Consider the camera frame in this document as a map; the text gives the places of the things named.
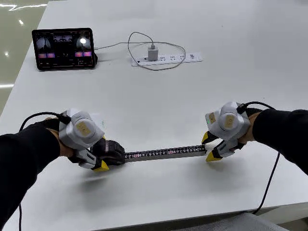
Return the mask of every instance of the power strip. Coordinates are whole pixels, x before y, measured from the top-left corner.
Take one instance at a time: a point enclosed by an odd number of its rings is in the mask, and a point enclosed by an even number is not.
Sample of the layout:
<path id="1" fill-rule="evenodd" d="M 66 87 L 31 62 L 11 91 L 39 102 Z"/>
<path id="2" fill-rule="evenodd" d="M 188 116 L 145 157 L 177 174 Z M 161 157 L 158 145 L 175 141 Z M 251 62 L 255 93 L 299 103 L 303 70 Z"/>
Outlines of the power strip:
<path id="1" fill-rule="evenodd" d="M 147 56 L 135 58 L 136 62 L 141 66 L 147 65 L 159 65 L 159 64 L 178 64 L 184 58 L 184 54 L 163 54 L 158 56 L 157 61 L 148 61 Z M 186 58 L 184 63 L 191 63 L 191 62 L 201 62 L 203 58 L 200 52 L 195 53 L 186 53 Z M 131 59 L 132 66 L 138 66 L 136 62 Z"/>

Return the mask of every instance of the floor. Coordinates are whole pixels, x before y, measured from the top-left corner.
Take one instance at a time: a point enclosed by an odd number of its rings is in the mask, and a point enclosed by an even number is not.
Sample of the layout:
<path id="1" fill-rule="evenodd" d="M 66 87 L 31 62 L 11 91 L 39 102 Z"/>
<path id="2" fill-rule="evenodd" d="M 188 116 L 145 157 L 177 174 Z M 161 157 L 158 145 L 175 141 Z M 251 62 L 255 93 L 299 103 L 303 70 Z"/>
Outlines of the floor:
<path id="1" fill-rule="evenodd" d="M 0 0 L 0 114 L 31 43 L 31 30 L 37 28 L 47 3 L 48 0 Z M 301 219 L 281 226 L 291 231 L 308 231 L 307 224 L 307 220 Z M 162 226 L 152 228 L 166 229 Z"/>

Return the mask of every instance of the measuring ruler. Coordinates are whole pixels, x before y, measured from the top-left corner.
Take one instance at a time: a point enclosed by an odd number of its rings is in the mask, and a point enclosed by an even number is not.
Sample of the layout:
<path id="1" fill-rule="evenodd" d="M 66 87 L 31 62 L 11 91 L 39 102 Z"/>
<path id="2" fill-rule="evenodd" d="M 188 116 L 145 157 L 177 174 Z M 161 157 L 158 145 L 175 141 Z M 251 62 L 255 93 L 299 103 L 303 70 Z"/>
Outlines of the measuring ruler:
<path id="1" fill-rule="evenodd" d="M 188 146 L 180 148 L 166 148 L 166 149 L 151 150 L 151 151 L 125 153 L 125 162 L 202 156 L 205 154 L 206 154 L 205 145 Z"/>

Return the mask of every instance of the black sleeve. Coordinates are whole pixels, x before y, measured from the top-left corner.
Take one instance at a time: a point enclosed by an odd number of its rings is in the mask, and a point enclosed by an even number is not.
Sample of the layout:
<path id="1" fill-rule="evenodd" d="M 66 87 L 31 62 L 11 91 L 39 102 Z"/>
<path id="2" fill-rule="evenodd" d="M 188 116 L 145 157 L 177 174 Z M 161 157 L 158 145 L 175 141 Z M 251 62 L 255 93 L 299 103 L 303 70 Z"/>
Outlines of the black sleeve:
<path id="1" fill-rule="evenodd" d="M 253 126 L 253 136 L 299 166 L 308 175 L 308 111 L 293 112 L 272 109 L 261 112 Z"/>
<path id="2" fill-rule="evenodd" d="M 0 230 L 16 210 L 38 173 L 56 159 L 55 136 L 38 124 L 17 134 L 0 136 Z"/>

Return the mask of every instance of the power adapter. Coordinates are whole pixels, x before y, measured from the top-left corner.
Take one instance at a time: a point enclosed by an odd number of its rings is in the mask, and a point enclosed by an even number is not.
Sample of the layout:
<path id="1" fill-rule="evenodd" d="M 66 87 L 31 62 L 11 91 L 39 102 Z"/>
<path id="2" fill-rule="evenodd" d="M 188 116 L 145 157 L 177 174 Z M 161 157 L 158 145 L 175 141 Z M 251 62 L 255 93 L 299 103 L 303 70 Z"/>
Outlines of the power adapter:
<path id="1" fill-rule="evenodd" d="M 158 59 L 158 48 L 154 44 L 148 47 L 148 61 L 157 61 Z"/>

